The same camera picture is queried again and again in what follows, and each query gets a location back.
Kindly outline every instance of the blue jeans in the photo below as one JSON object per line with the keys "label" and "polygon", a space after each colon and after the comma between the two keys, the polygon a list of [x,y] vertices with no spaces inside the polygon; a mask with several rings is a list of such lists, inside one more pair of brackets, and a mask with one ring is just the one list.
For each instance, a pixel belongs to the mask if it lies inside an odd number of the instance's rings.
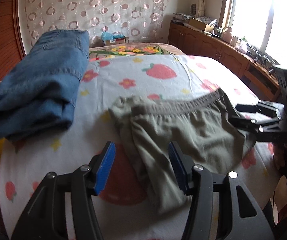
{"label": "blue jeans", "polygon": [[87,31],[44,33],[0,83],[0,138],[69,128],[88,61]]}

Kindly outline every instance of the wooden dresser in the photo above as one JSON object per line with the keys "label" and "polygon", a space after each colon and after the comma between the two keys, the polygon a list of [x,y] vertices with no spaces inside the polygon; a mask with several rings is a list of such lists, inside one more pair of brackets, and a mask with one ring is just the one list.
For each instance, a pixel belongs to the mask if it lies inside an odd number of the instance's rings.
{"label": "wooden dresser", "polygon": [[255,86],[259,99],[275,101],[280,94],[278,81],[268,71],[254,63],[251,57],[242,54],[224,41],[192,30],[188,27],[170,24],[169,44],[187,55],[210,57],[233,72],[247,86]]}

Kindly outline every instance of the elastic waistband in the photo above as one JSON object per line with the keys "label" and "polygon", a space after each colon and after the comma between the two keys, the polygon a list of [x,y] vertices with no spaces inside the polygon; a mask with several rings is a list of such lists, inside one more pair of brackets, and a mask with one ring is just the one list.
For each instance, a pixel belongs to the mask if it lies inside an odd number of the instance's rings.
{"label": "elastic waistband", "polygon": [[225,92],[219,88],[218,90],[196,98],[191,101],[185,100],[165,100],[155,101],[154,104],[136,105],[131,108],[132,116],[140,114],[183,114],[205,107],[217,99],[226,98]]}

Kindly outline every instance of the cardboard box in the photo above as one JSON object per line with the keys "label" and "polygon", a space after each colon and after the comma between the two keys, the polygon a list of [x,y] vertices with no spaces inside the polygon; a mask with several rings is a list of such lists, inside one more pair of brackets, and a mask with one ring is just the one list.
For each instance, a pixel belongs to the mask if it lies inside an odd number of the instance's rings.
{"label": "cardboard box", "polygon": [[127,43],[128,39],[129,39],[128,37],[124,37],[123,39],[109,40],[109,41],[105,41],[104,44],[106,46],[123,44],[123,43]]}
{"label": "cardboard box", "polygon": [[205,24],[201,21],[198,21],[196,19],[189,19],[189,24],[199,30],[205,31],[205,32],[211,32],[214,27],[210,26],[208,24]]}

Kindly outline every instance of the bright window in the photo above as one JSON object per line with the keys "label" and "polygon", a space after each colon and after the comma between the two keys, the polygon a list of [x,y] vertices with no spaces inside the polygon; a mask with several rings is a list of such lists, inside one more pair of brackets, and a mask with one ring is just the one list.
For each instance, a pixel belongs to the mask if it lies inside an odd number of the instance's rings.
{"label": "bright window", "polygon": [[232,11],[233,34],[287,68],[287,0],[235,0]]}
{"label": "bright window", "polygon": [[236,0],[233,34],[256,47],[263,41],[272,0]]}

